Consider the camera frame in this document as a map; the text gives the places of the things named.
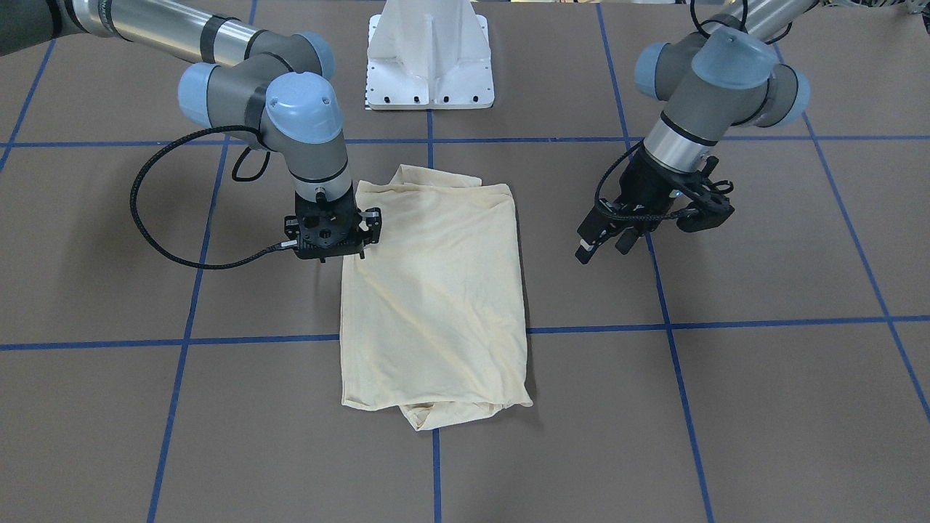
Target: blue joint cap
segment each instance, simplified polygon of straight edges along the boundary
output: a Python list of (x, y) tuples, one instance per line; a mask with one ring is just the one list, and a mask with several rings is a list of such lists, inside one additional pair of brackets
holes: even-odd
[(778, 58), (769, 46), (732, 27), (714, 31), (691, 68), (705, 82), (727, 89), (752, 89), (765, 83)]
[(310, 42), (313, 50), (316, 51), (316, 57), (320, 59), (320, 75), (326, 80), (331, 79), (336, 74), (336, 56), (333, 55), (332, 47), (319, 34), (305, 31), (298, 33), (298, 35), (303, 36)]
[(184, 71), (178, 82), (180, 110), (200, 127), (210, 127), (210, 115), (206, 110), (206, 86), (216, 67), (215, 63), (195, 63)]
[(656, 92), (658, 55), (662, 53), (662, 49), (667, 45), (668, 43), (666, 42), (656, 42), (643, 49), (643, 52), (640, 53), (639, 60), (636, 61), (636, 68), (633, 70), (636, 89), (656, 100), (658, 100), (658, 94)]
[(278, 130), (303, 143), (326, 143), (342, 132), (336, 91), (318, 74), (287, 73), (272, 80), (265, 112)]
[(775, 124), (776, 126), (783, 126), (797, 120), (811, 101), (811, 83), (807, 80), (807, 76), (804, 76), (800, 71), (795, 71), (794, 68), (791, 68), (791, 70), (798, 77), (798, 94), (794, 97), (794, 104), (788, 114), (785, 114), (785, 117)]

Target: folded cloth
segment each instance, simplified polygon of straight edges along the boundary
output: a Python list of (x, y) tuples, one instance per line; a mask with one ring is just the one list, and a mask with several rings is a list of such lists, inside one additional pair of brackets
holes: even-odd
[(533, 405), (507, 185), (400, 166), (356, 199), (384, 227), (364, 260), (342, 262), (342, 404), (397, 406), (416, 430)]

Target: beige cloth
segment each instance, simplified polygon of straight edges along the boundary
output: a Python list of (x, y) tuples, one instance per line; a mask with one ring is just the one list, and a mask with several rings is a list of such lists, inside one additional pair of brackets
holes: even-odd
[(526, 393), (526, 325), (507, 185), (400, 166), (360, 181), (380, 243), (342, 264), (342, 404), (397, 406), (417, 430), (488, 418)]

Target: white plastic base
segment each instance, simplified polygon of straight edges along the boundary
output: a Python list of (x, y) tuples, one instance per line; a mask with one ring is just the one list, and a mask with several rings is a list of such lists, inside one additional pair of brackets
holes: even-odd
[(467, 0), (389, 0), (384, 13), (371, 17), (367, 109), (484, 109), (493, 104), (487, 19), (475, 15)]

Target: table surface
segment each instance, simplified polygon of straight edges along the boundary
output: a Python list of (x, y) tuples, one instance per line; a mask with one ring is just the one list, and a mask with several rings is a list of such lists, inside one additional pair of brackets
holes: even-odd
[[(175, 101), (185, 64), (70, 36), (0, 59), (0, 520), (930, 520), (918, 17), (799, 20), (778, 49), (813, 100), (717, 147), (733, 218), (582, 266), (594, 184), (660, 111), (633, 64), (690, 30), (685, 7), (475, 5), (495, 106), (376, 113), (381, 3), (195, 4), (331, 43), (357, 178), (406, 163), (511, 186), (536, 405), (425, 434), (396, 409), (342, 407), (339, 261), (199, 272), (158, 256), (126, 201), (141, 164), (194, 130)], [(234, 183), (241, 148), (200, 140), (146, 182), (141, 212), (170, 249), (223, 262), (279, 240), (284, 164)]]

